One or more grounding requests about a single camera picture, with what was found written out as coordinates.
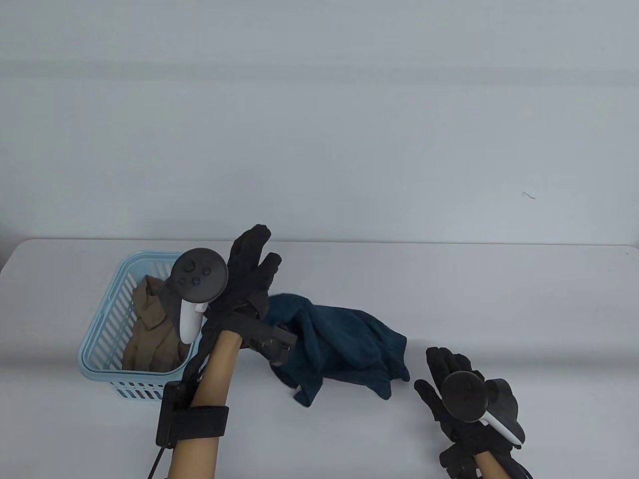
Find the person's right hand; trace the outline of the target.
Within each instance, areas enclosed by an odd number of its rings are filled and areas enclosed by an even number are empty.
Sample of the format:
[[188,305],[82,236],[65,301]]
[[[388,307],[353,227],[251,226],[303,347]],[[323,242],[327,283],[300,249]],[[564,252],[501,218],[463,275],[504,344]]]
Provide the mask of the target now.
[[526,436],[518,423],[518,402],[504,379],[485,379],[463,354],[430,347],[425,358],[434,385],[419,379],[414,389],[445,436],[464,454],[509,456]]

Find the person's left hand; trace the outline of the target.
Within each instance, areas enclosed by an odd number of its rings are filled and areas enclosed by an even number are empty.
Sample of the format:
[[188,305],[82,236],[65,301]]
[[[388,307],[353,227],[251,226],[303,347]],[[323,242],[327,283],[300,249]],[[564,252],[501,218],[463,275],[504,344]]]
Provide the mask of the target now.
[[243,319],[263,320],[269,309],[269,289],[278,273],[282,258],[270,252],[262,257],[271,237],[265,225],[255,225],[234,242],[227,262],[226,288],[208,306],[202,335],[213,335],[222,324]]

